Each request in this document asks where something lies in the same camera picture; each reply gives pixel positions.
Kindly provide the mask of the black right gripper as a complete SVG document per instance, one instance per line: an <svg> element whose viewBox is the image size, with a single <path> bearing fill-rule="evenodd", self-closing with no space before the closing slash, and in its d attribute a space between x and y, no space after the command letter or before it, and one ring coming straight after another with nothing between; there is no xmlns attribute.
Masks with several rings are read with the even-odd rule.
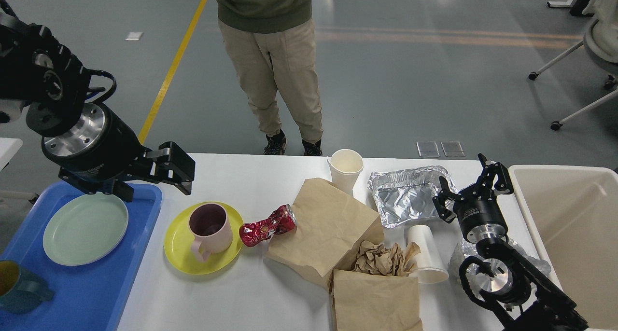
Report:
<svg viewBox="0 0 618 331"><path fill-rule="evenodd" d="M452 192L448 180L438 178L441 190L432 198L439 218L446 223L452 223L456 218L461 232L468 243L477 243L482 239L499 238L507 235L508 226L503 213L497 205L498 195L512 194L513 183L508 169L500 162L488 160L485 155L478 154L483 167L476 186L468 186L459 194ZM446 202L454 201L454 212L449 210Z"/></svg>

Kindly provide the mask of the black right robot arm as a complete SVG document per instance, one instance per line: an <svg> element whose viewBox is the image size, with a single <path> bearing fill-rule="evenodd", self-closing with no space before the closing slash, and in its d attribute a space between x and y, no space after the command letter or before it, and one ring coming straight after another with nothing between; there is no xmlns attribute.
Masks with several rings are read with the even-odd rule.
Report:
<svg viewBox="0 0 618 331"><path fill-rule="evenodd" d="M457 220L462 236L476 254L459 265L466 295L492 311L506 331L584 331L587 321L576 303L533 263L508 243L508 226L497 197L512 194L507 168L479 154L482 173L458 193L440 177L441 190L433 197L440 219Z"/></svg>

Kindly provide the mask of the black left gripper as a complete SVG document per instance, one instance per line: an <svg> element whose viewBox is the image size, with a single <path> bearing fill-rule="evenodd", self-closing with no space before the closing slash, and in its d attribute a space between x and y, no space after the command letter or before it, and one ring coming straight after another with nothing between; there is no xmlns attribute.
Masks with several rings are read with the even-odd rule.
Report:
<svg viewBox="0 0 618 331"><path fill-rule="evenodd" d="M192 192L195 161L175 142L156 150L142 146L133 130L104 104L85 104L77 123L64 134L42 138L42 152L60 166L59 178L84 194L112 194L133 201L133 188L124 182L126 170L144 156L145 181Z"/></svg>

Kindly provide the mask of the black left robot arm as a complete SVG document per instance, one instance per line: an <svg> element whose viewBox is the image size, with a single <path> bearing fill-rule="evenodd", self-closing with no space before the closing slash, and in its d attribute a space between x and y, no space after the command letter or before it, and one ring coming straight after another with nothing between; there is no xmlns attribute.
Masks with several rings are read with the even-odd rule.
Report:
<svg viewBox="0 0 618 331"><path fill-rule="evenodd" d="M27 126L42 137L44 156L59 178L84 194L133 200L130 180L166 183L192 192L195 161L175 142L152 150L105 101L117 83L109 72L87 69L46 26L18 19L1 0L1 122L10 107L28 107Z"/></svg>

